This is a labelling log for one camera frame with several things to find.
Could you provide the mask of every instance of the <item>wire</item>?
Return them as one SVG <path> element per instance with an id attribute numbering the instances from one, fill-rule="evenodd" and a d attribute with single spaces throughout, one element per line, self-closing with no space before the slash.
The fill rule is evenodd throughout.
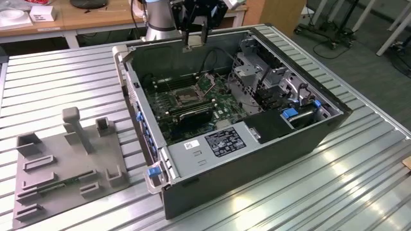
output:
<path id="1" fill-rule="evenodd" d="M 251 104 L 245 103 L 243 101 L 241 101 L 241 103 L 251 107 L 261 107 L 261 105 L 251 105 Z"/>
<path id="2" fill-rule="evenodd" d="M 210 50 L 210 51 L 207 52 L 207 54 L 206 54 L 206 57 L 205 57 L 205 59 L 203 59 L 203 62 L 202 62 L 202 66 L 201 66 L 201 70 L 199 70 L 199 72 L 198 72 L 198 75 L 205 71 L 206 61 L 207 61 L 207 58 L 209 58 L 209 56 L 211 55 L 211 53 L 214 53 L 214 57 L 215 57 L 215 59 L 214 59 L 214 64 L 213 64 L 213 68 L 211 68 L 211 69 L 214 69 L 214 66 L 215 66 L 217 63 L 218 63 L 218 53 L 217 53 L 217 50 L 213 49 L 213 50 Z"/>
<path id="3" fill-rule="evenodd" d="M 106 38 L 105 42 L 101 43 L 101 45 L 107 43 L 107 41 L 109 41 L 109 39 L 110 39 L 110 36 L 111 36 L 111 31 L 109 32 L 107 38 Z M 93 40 L 90 40 L 90 38 L 93 38 L 93 37 L 95 37 L 95 36 L 90 36 L 90 37 L 89 37 L 89 36 L 83 36 L 83 38 L 85 38 L 87 41 L 90 41 L 90 42 L 93 41 Z"/>
<path id="4" fill-rule="evenodd" d="M 82 37 L 86 37 L 86 38 L 93 38 L 93 37 L 97 37 L 97 35 L 98 35 L 98 32 L 94 33 L 94 35 L 81 35 L 81 36 L 82 36 Z"/>
<path id="5" fill-rule="evenodd" d="M 313 17 L 312 17 L 310 10 L 309 10 L 309 0 L 308 0 L 308 3 L 306 3 L 306 8 L 308 8 L 308 14 L 309 14 L 309 18 L 310 18 L 310 26 L 314 26 Z"/>
<path id="6" fill-rule="evenodd" d="M 393 67 L 400 71 L 400 73 L 402 73 L 408 78 L 411 78 L 410 74 L 408 74 L 402 69 L 400 69 L 400 67 L 396 65 L 394 61 L 392 61 L 392 65 Z"/>
<path id="7" fill-rule="evenodd" d="M 325 58 L 325 59 L 337 59 L 338 57 L 341 57 L 341 56 L 352 49 L 352 47 L 349 47 L 349 48 L 348 48 L 342 53 L 340 53 L 337 56 L 334 56 L 334 57 L 326 57 L 326 56 L 321 55 L 321 54 L 317 52 L 316 48 L 317 48 L 318 46 L 326 44 L 328 42 L 329 42 L 329 40 L 321 42 L 320 44 L 317 44 L 317 45 L 313 47 L 313 52 L 314 52 L 318 56 L 321 56 L 322 58 Z"/>
<path id="8" fill-rule="evenodd" d="M 328 16 L 326 16 L 326 18 L 329 18 L 330 17 L 330 15 L 332 15 L 332 12 L 333 12 L 333 10 L 334 10 L 334 7 L 336 7 L 336 4 L 337 4 L 337 2 L 338 2 L 340 0 L 336 0 L 334 1 L 334 3 L 333 3 L 333 5 L 332 5 L 332 8 L 330 8 L 330 11 L 329 11 L 329 13 L 328 13 Z"/>
<path id="9" fill-rule="evenodd" d="M 139 32 L 139 27 L 138 27 L 138 23 L 137 23 L 137 19 L 135 19 L 135 12 L 134 12 L 134 2 L 135 0 L 131 0 L 131 18 L 134 20 L 134 23 L 135 23 L 135 27 L 137 27 L 137 32 L 135 32 L 135 36 L 137 36 L 137 39 L 141 39 L 141 32 Z"/>
<path id="10" fill-rule="evenodd" d="M 405 63 L 405 65 L 408 66 L 408 68 L 411 69 L 411 66 L 409 65 L 409 63 L 406 62 L 406 60 L 404 60 L 404 58 L 401 57 L 401 55 L 398 53 L 396 53 L 397 57 L 400 58 L 400 60 Z"/>

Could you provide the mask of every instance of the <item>wooden table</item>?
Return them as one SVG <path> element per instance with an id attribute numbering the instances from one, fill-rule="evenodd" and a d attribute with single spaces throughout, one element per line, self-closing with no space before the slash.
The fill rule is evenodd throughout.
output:
<path id="1" fill-rule="evenodd" d="M 70 48 L 79 48 L 77 36 L 87 33 L 135 28 L 131 18 L 129 0 L 109 0 L 109 6 L 91 10 L 74 7 L 70 0 L 55 0 L 53 6 L 58 10 L 55 22 L 34 22 L 34 26 L 0 31 L 0 43 L 65 37 Z M 229 11 L 226 17 L 234 17 L 234 27 L 242 26 L 247 7 Z M 145 27 L 143 19 L 135 17 L 139 27 Z"/>

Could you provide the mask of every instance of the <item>gray floor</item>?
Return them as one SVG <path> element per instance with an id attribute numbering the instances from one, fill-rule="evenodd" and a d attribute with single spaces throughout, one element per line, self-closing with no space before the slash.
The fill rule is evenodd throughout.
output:
<path id="1" fill-rule="evenodd" d="M 310 0 L 310 6 L 317 7 L 321 0 Z M 357 8 L 349 28 L 353 28 L 364 9 Z M 313 54 L 316 58 L 341 76 L 341 78 L 411 130 L 411 79 L 408 78 L 394 67 L 386 56 L 376 55 L 382 43 L 392 32 L 388 31 L 390 22 L 370 14 L 362 28 L 357 32 L 358 41 L 353 48 L 337 59 L 329 60 L 313 52 L 313 47 L 326 38 L 313 35 L 309 32 L 294 35 L 293 40 Z M 406 38 L 411 33 L 405 32 L 400 39 Z M 317 52 L 333 57 L 346 47 L 341 46 L 336 51 L 326 46 L 320 46 Z M 405 60 L 411 64 L 411 56 Z"/>

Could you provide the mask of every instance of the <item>aluminum extrusion table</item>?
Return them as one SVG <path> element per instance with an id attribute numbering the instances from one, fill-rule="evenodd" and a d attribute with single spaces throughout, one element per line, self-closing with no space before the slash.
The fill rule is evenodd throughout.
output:
<path id="1" fill-rule="evenodd" d="M 173 220 L 147 191 L 146 165 L 121 92 L 114 44 L 11 57 L 0 86 L 0 231 L 13 229 L 17 135 L 63 132 L 59 110 L 81 108 L 83 125 L 117 122 L 133 186 L 25 230 L 409 230 L 410 132 L 273 27 L 258 30 L 354 109 L 320 147 L 275 172 Z"/>

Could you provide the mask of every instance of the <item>caster wheel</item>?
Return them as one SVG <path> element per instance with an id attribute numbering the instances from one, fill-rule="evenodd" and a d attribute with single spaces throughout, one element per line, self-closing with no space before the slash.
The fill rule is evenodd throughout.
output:
<path id="1" fill-rule="evenodd" d="M 294 30 L 294 32 L 296 32 L 297 35 L 300 35 L 300 34 L 302 33 L 302 29 L 297 28 L 297 29 Z"/>

